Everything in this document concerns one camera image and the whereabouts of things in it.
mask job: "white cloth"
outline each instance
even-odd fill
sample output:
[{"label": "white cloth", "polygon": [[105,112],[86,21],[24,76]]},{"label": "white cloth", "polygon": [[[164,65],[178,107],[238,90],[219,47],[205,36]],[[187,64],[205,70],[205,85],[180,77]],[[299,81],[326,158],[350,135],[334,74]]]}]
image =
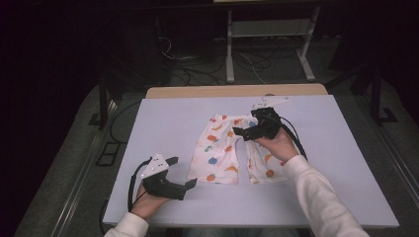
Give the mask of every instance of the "white cloth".
[{"label": "white cloth", "polygon": [[[237,184],[239,163],[235,144],[242,137],[235,135],[233,128],[248,128],[257,122],[252,116],[215,115],[211,118],[195,146],[188,180]],[[252,140],[245,141],[245,145],[247,170],[252,184],[275,183],[286,179],[282,173],[281,162],[272,159],[269,150]]]},{"label": "white cloth", "polygon": [[[354,215],[335,195],[326,178],[310,167],[303,156],[295,156],[284,166],[284,174],[293,183],[299,204],[317,237],[369,236]],[[127,213],[107,237],[142,237],[147,223]]]}]

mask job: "human hand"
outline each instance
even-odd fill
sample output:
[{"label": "human hand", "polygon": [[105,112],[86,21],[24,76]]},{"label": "human hand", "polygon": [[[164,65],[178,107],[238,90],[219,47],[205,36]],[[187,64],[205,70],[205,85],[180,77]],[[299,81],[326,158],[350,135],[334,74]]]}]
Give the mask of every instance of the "human hand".
[{"label": "human hand", "polygon": [[284,162],[298,155],[293,140],[283,128],[280,128],[274,139],[262,137],[254,141],[267,148],[272,155]]},{"label": "human hand", "polygon": [[136,193],[137,201],[133,204],[131,213],[147,219],[151,217],[157,210],[167,201],[171,200],[167,197],[155,197],[148,194],[145,187],[141,184]]}]

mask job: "white table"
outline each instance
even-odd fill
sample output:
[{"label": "white table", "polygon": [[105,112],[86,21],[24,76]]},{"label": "white table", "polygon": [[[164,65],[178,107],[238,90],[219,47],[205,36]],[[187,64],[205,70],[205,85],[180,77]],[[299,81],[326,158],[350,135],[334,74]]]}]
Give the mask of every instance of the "white table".
[{"label": "white table", "polygon": [[[246,115],[261,97],[145,99],[141,102],[123,163],[104,217],[116,224],[126,212],[130,176],[156,152],[179,163],[168,180],[184,184],[195,143],[214,114]],[[332,96],[290,96],[274,106],[295,126],[309,163],[319,169],[364,227],[395,227],[386,202]],[[238,185],[197,183],[182,201],[165,204],[147,221],[154,226],[304,227],[288,182],[252,185],[243,140],[237,142]]]}]

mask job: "white shirt sleeve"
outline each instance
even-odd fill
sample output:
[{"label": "white shirt sleeve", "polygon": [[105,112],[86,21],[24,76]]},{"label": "white shirt sleeve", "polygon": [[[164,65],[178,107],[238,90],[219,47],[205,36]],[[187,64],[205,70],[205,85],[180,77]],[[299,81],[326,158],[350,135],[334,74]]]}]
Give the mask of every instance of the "white shirt sleeve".
[{"label": "white shirt sleeve", "polygon": [[369,236],[336,196],[327,179],[303,156],[289,160],[283,172],[293,182],[299,204],[315,236]]},{"label": "white shirt sleeve", "polygon": [[147,229],[148,223],[145,220],[127,212],[117,226],[106,233],[105,237],[143,237]]}]

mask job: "gray floor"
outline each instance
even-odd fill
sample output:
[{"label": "gray floor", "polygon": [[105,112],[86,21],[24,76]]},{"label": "gray floor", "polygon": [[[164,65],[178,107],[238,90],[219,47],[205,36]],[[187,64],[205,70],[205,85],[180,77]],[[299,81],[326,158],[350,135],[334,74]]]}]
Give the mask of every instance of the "gray floor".
[{"label": "gray floor", "polygon": [[[234,53],[235,84],[262,84],[258,76],[267,84],[305,83],[304,75],[294,55],[299,43],[298,40],[289,39],[237,42],[233,50],[245,54],[254,63],[255,69],[246,64],[247,59],[240,56],[241,54]],[[310,46],[307,58],[317,78],[316,82],[324,84],[339,75],[339,72],[328,69],[338,43],[337,39],[317,39]],[[182,54],[180,51],[173,53],[184,58],[177,60],[178,69],[172,73],[170,86],[226,84],[223,66],[225,52],[222,52],[222,47],[220,52],[215,50],[210,56],[199,58],[186,51]],[[269,57],[269,60],[258,56],[259,54]],[[192,72],[185,68],[201,72]],[[202,73],[203,71],[211,72],[211,76]],[[408,192],[393,162],[394,156],[401,157],[413,176],[418,178],[419,128],[401,106],[397,93],[385,83],[382,85],[381,104],[394,112],[398,122],[377,126],[369,116],[370,92],[364,96],[352,95],[349,90],[352,82],[353,79],[347,80],[332,88],[329,93],[335,96],[400,223],[398,228],[368,230],[368,232],[371,236],[377,237],[419,236],[418,205]],[[67,139],[16,236],[102,235],[99,227],[101,208],[112,190],[126,146],[121,144],[113,166],[100,167],[95,164],[100,157],[103,157],[104,162],[110,157],[103,156],[107,142],[113,142],[115,139],[122,142],[128,140],[136,110],[143,96],[130,94],[117,101],[111,107],[110,122],[105,129],[99,130],[97,126],[88,125],[91,115],[98,112],[98,91],[95,89],[91,92],[80,107]],[[107,152],[115,149],[115,145],[109,144]],[[151,228],[150,234],[164,236],[165,229]]]}]

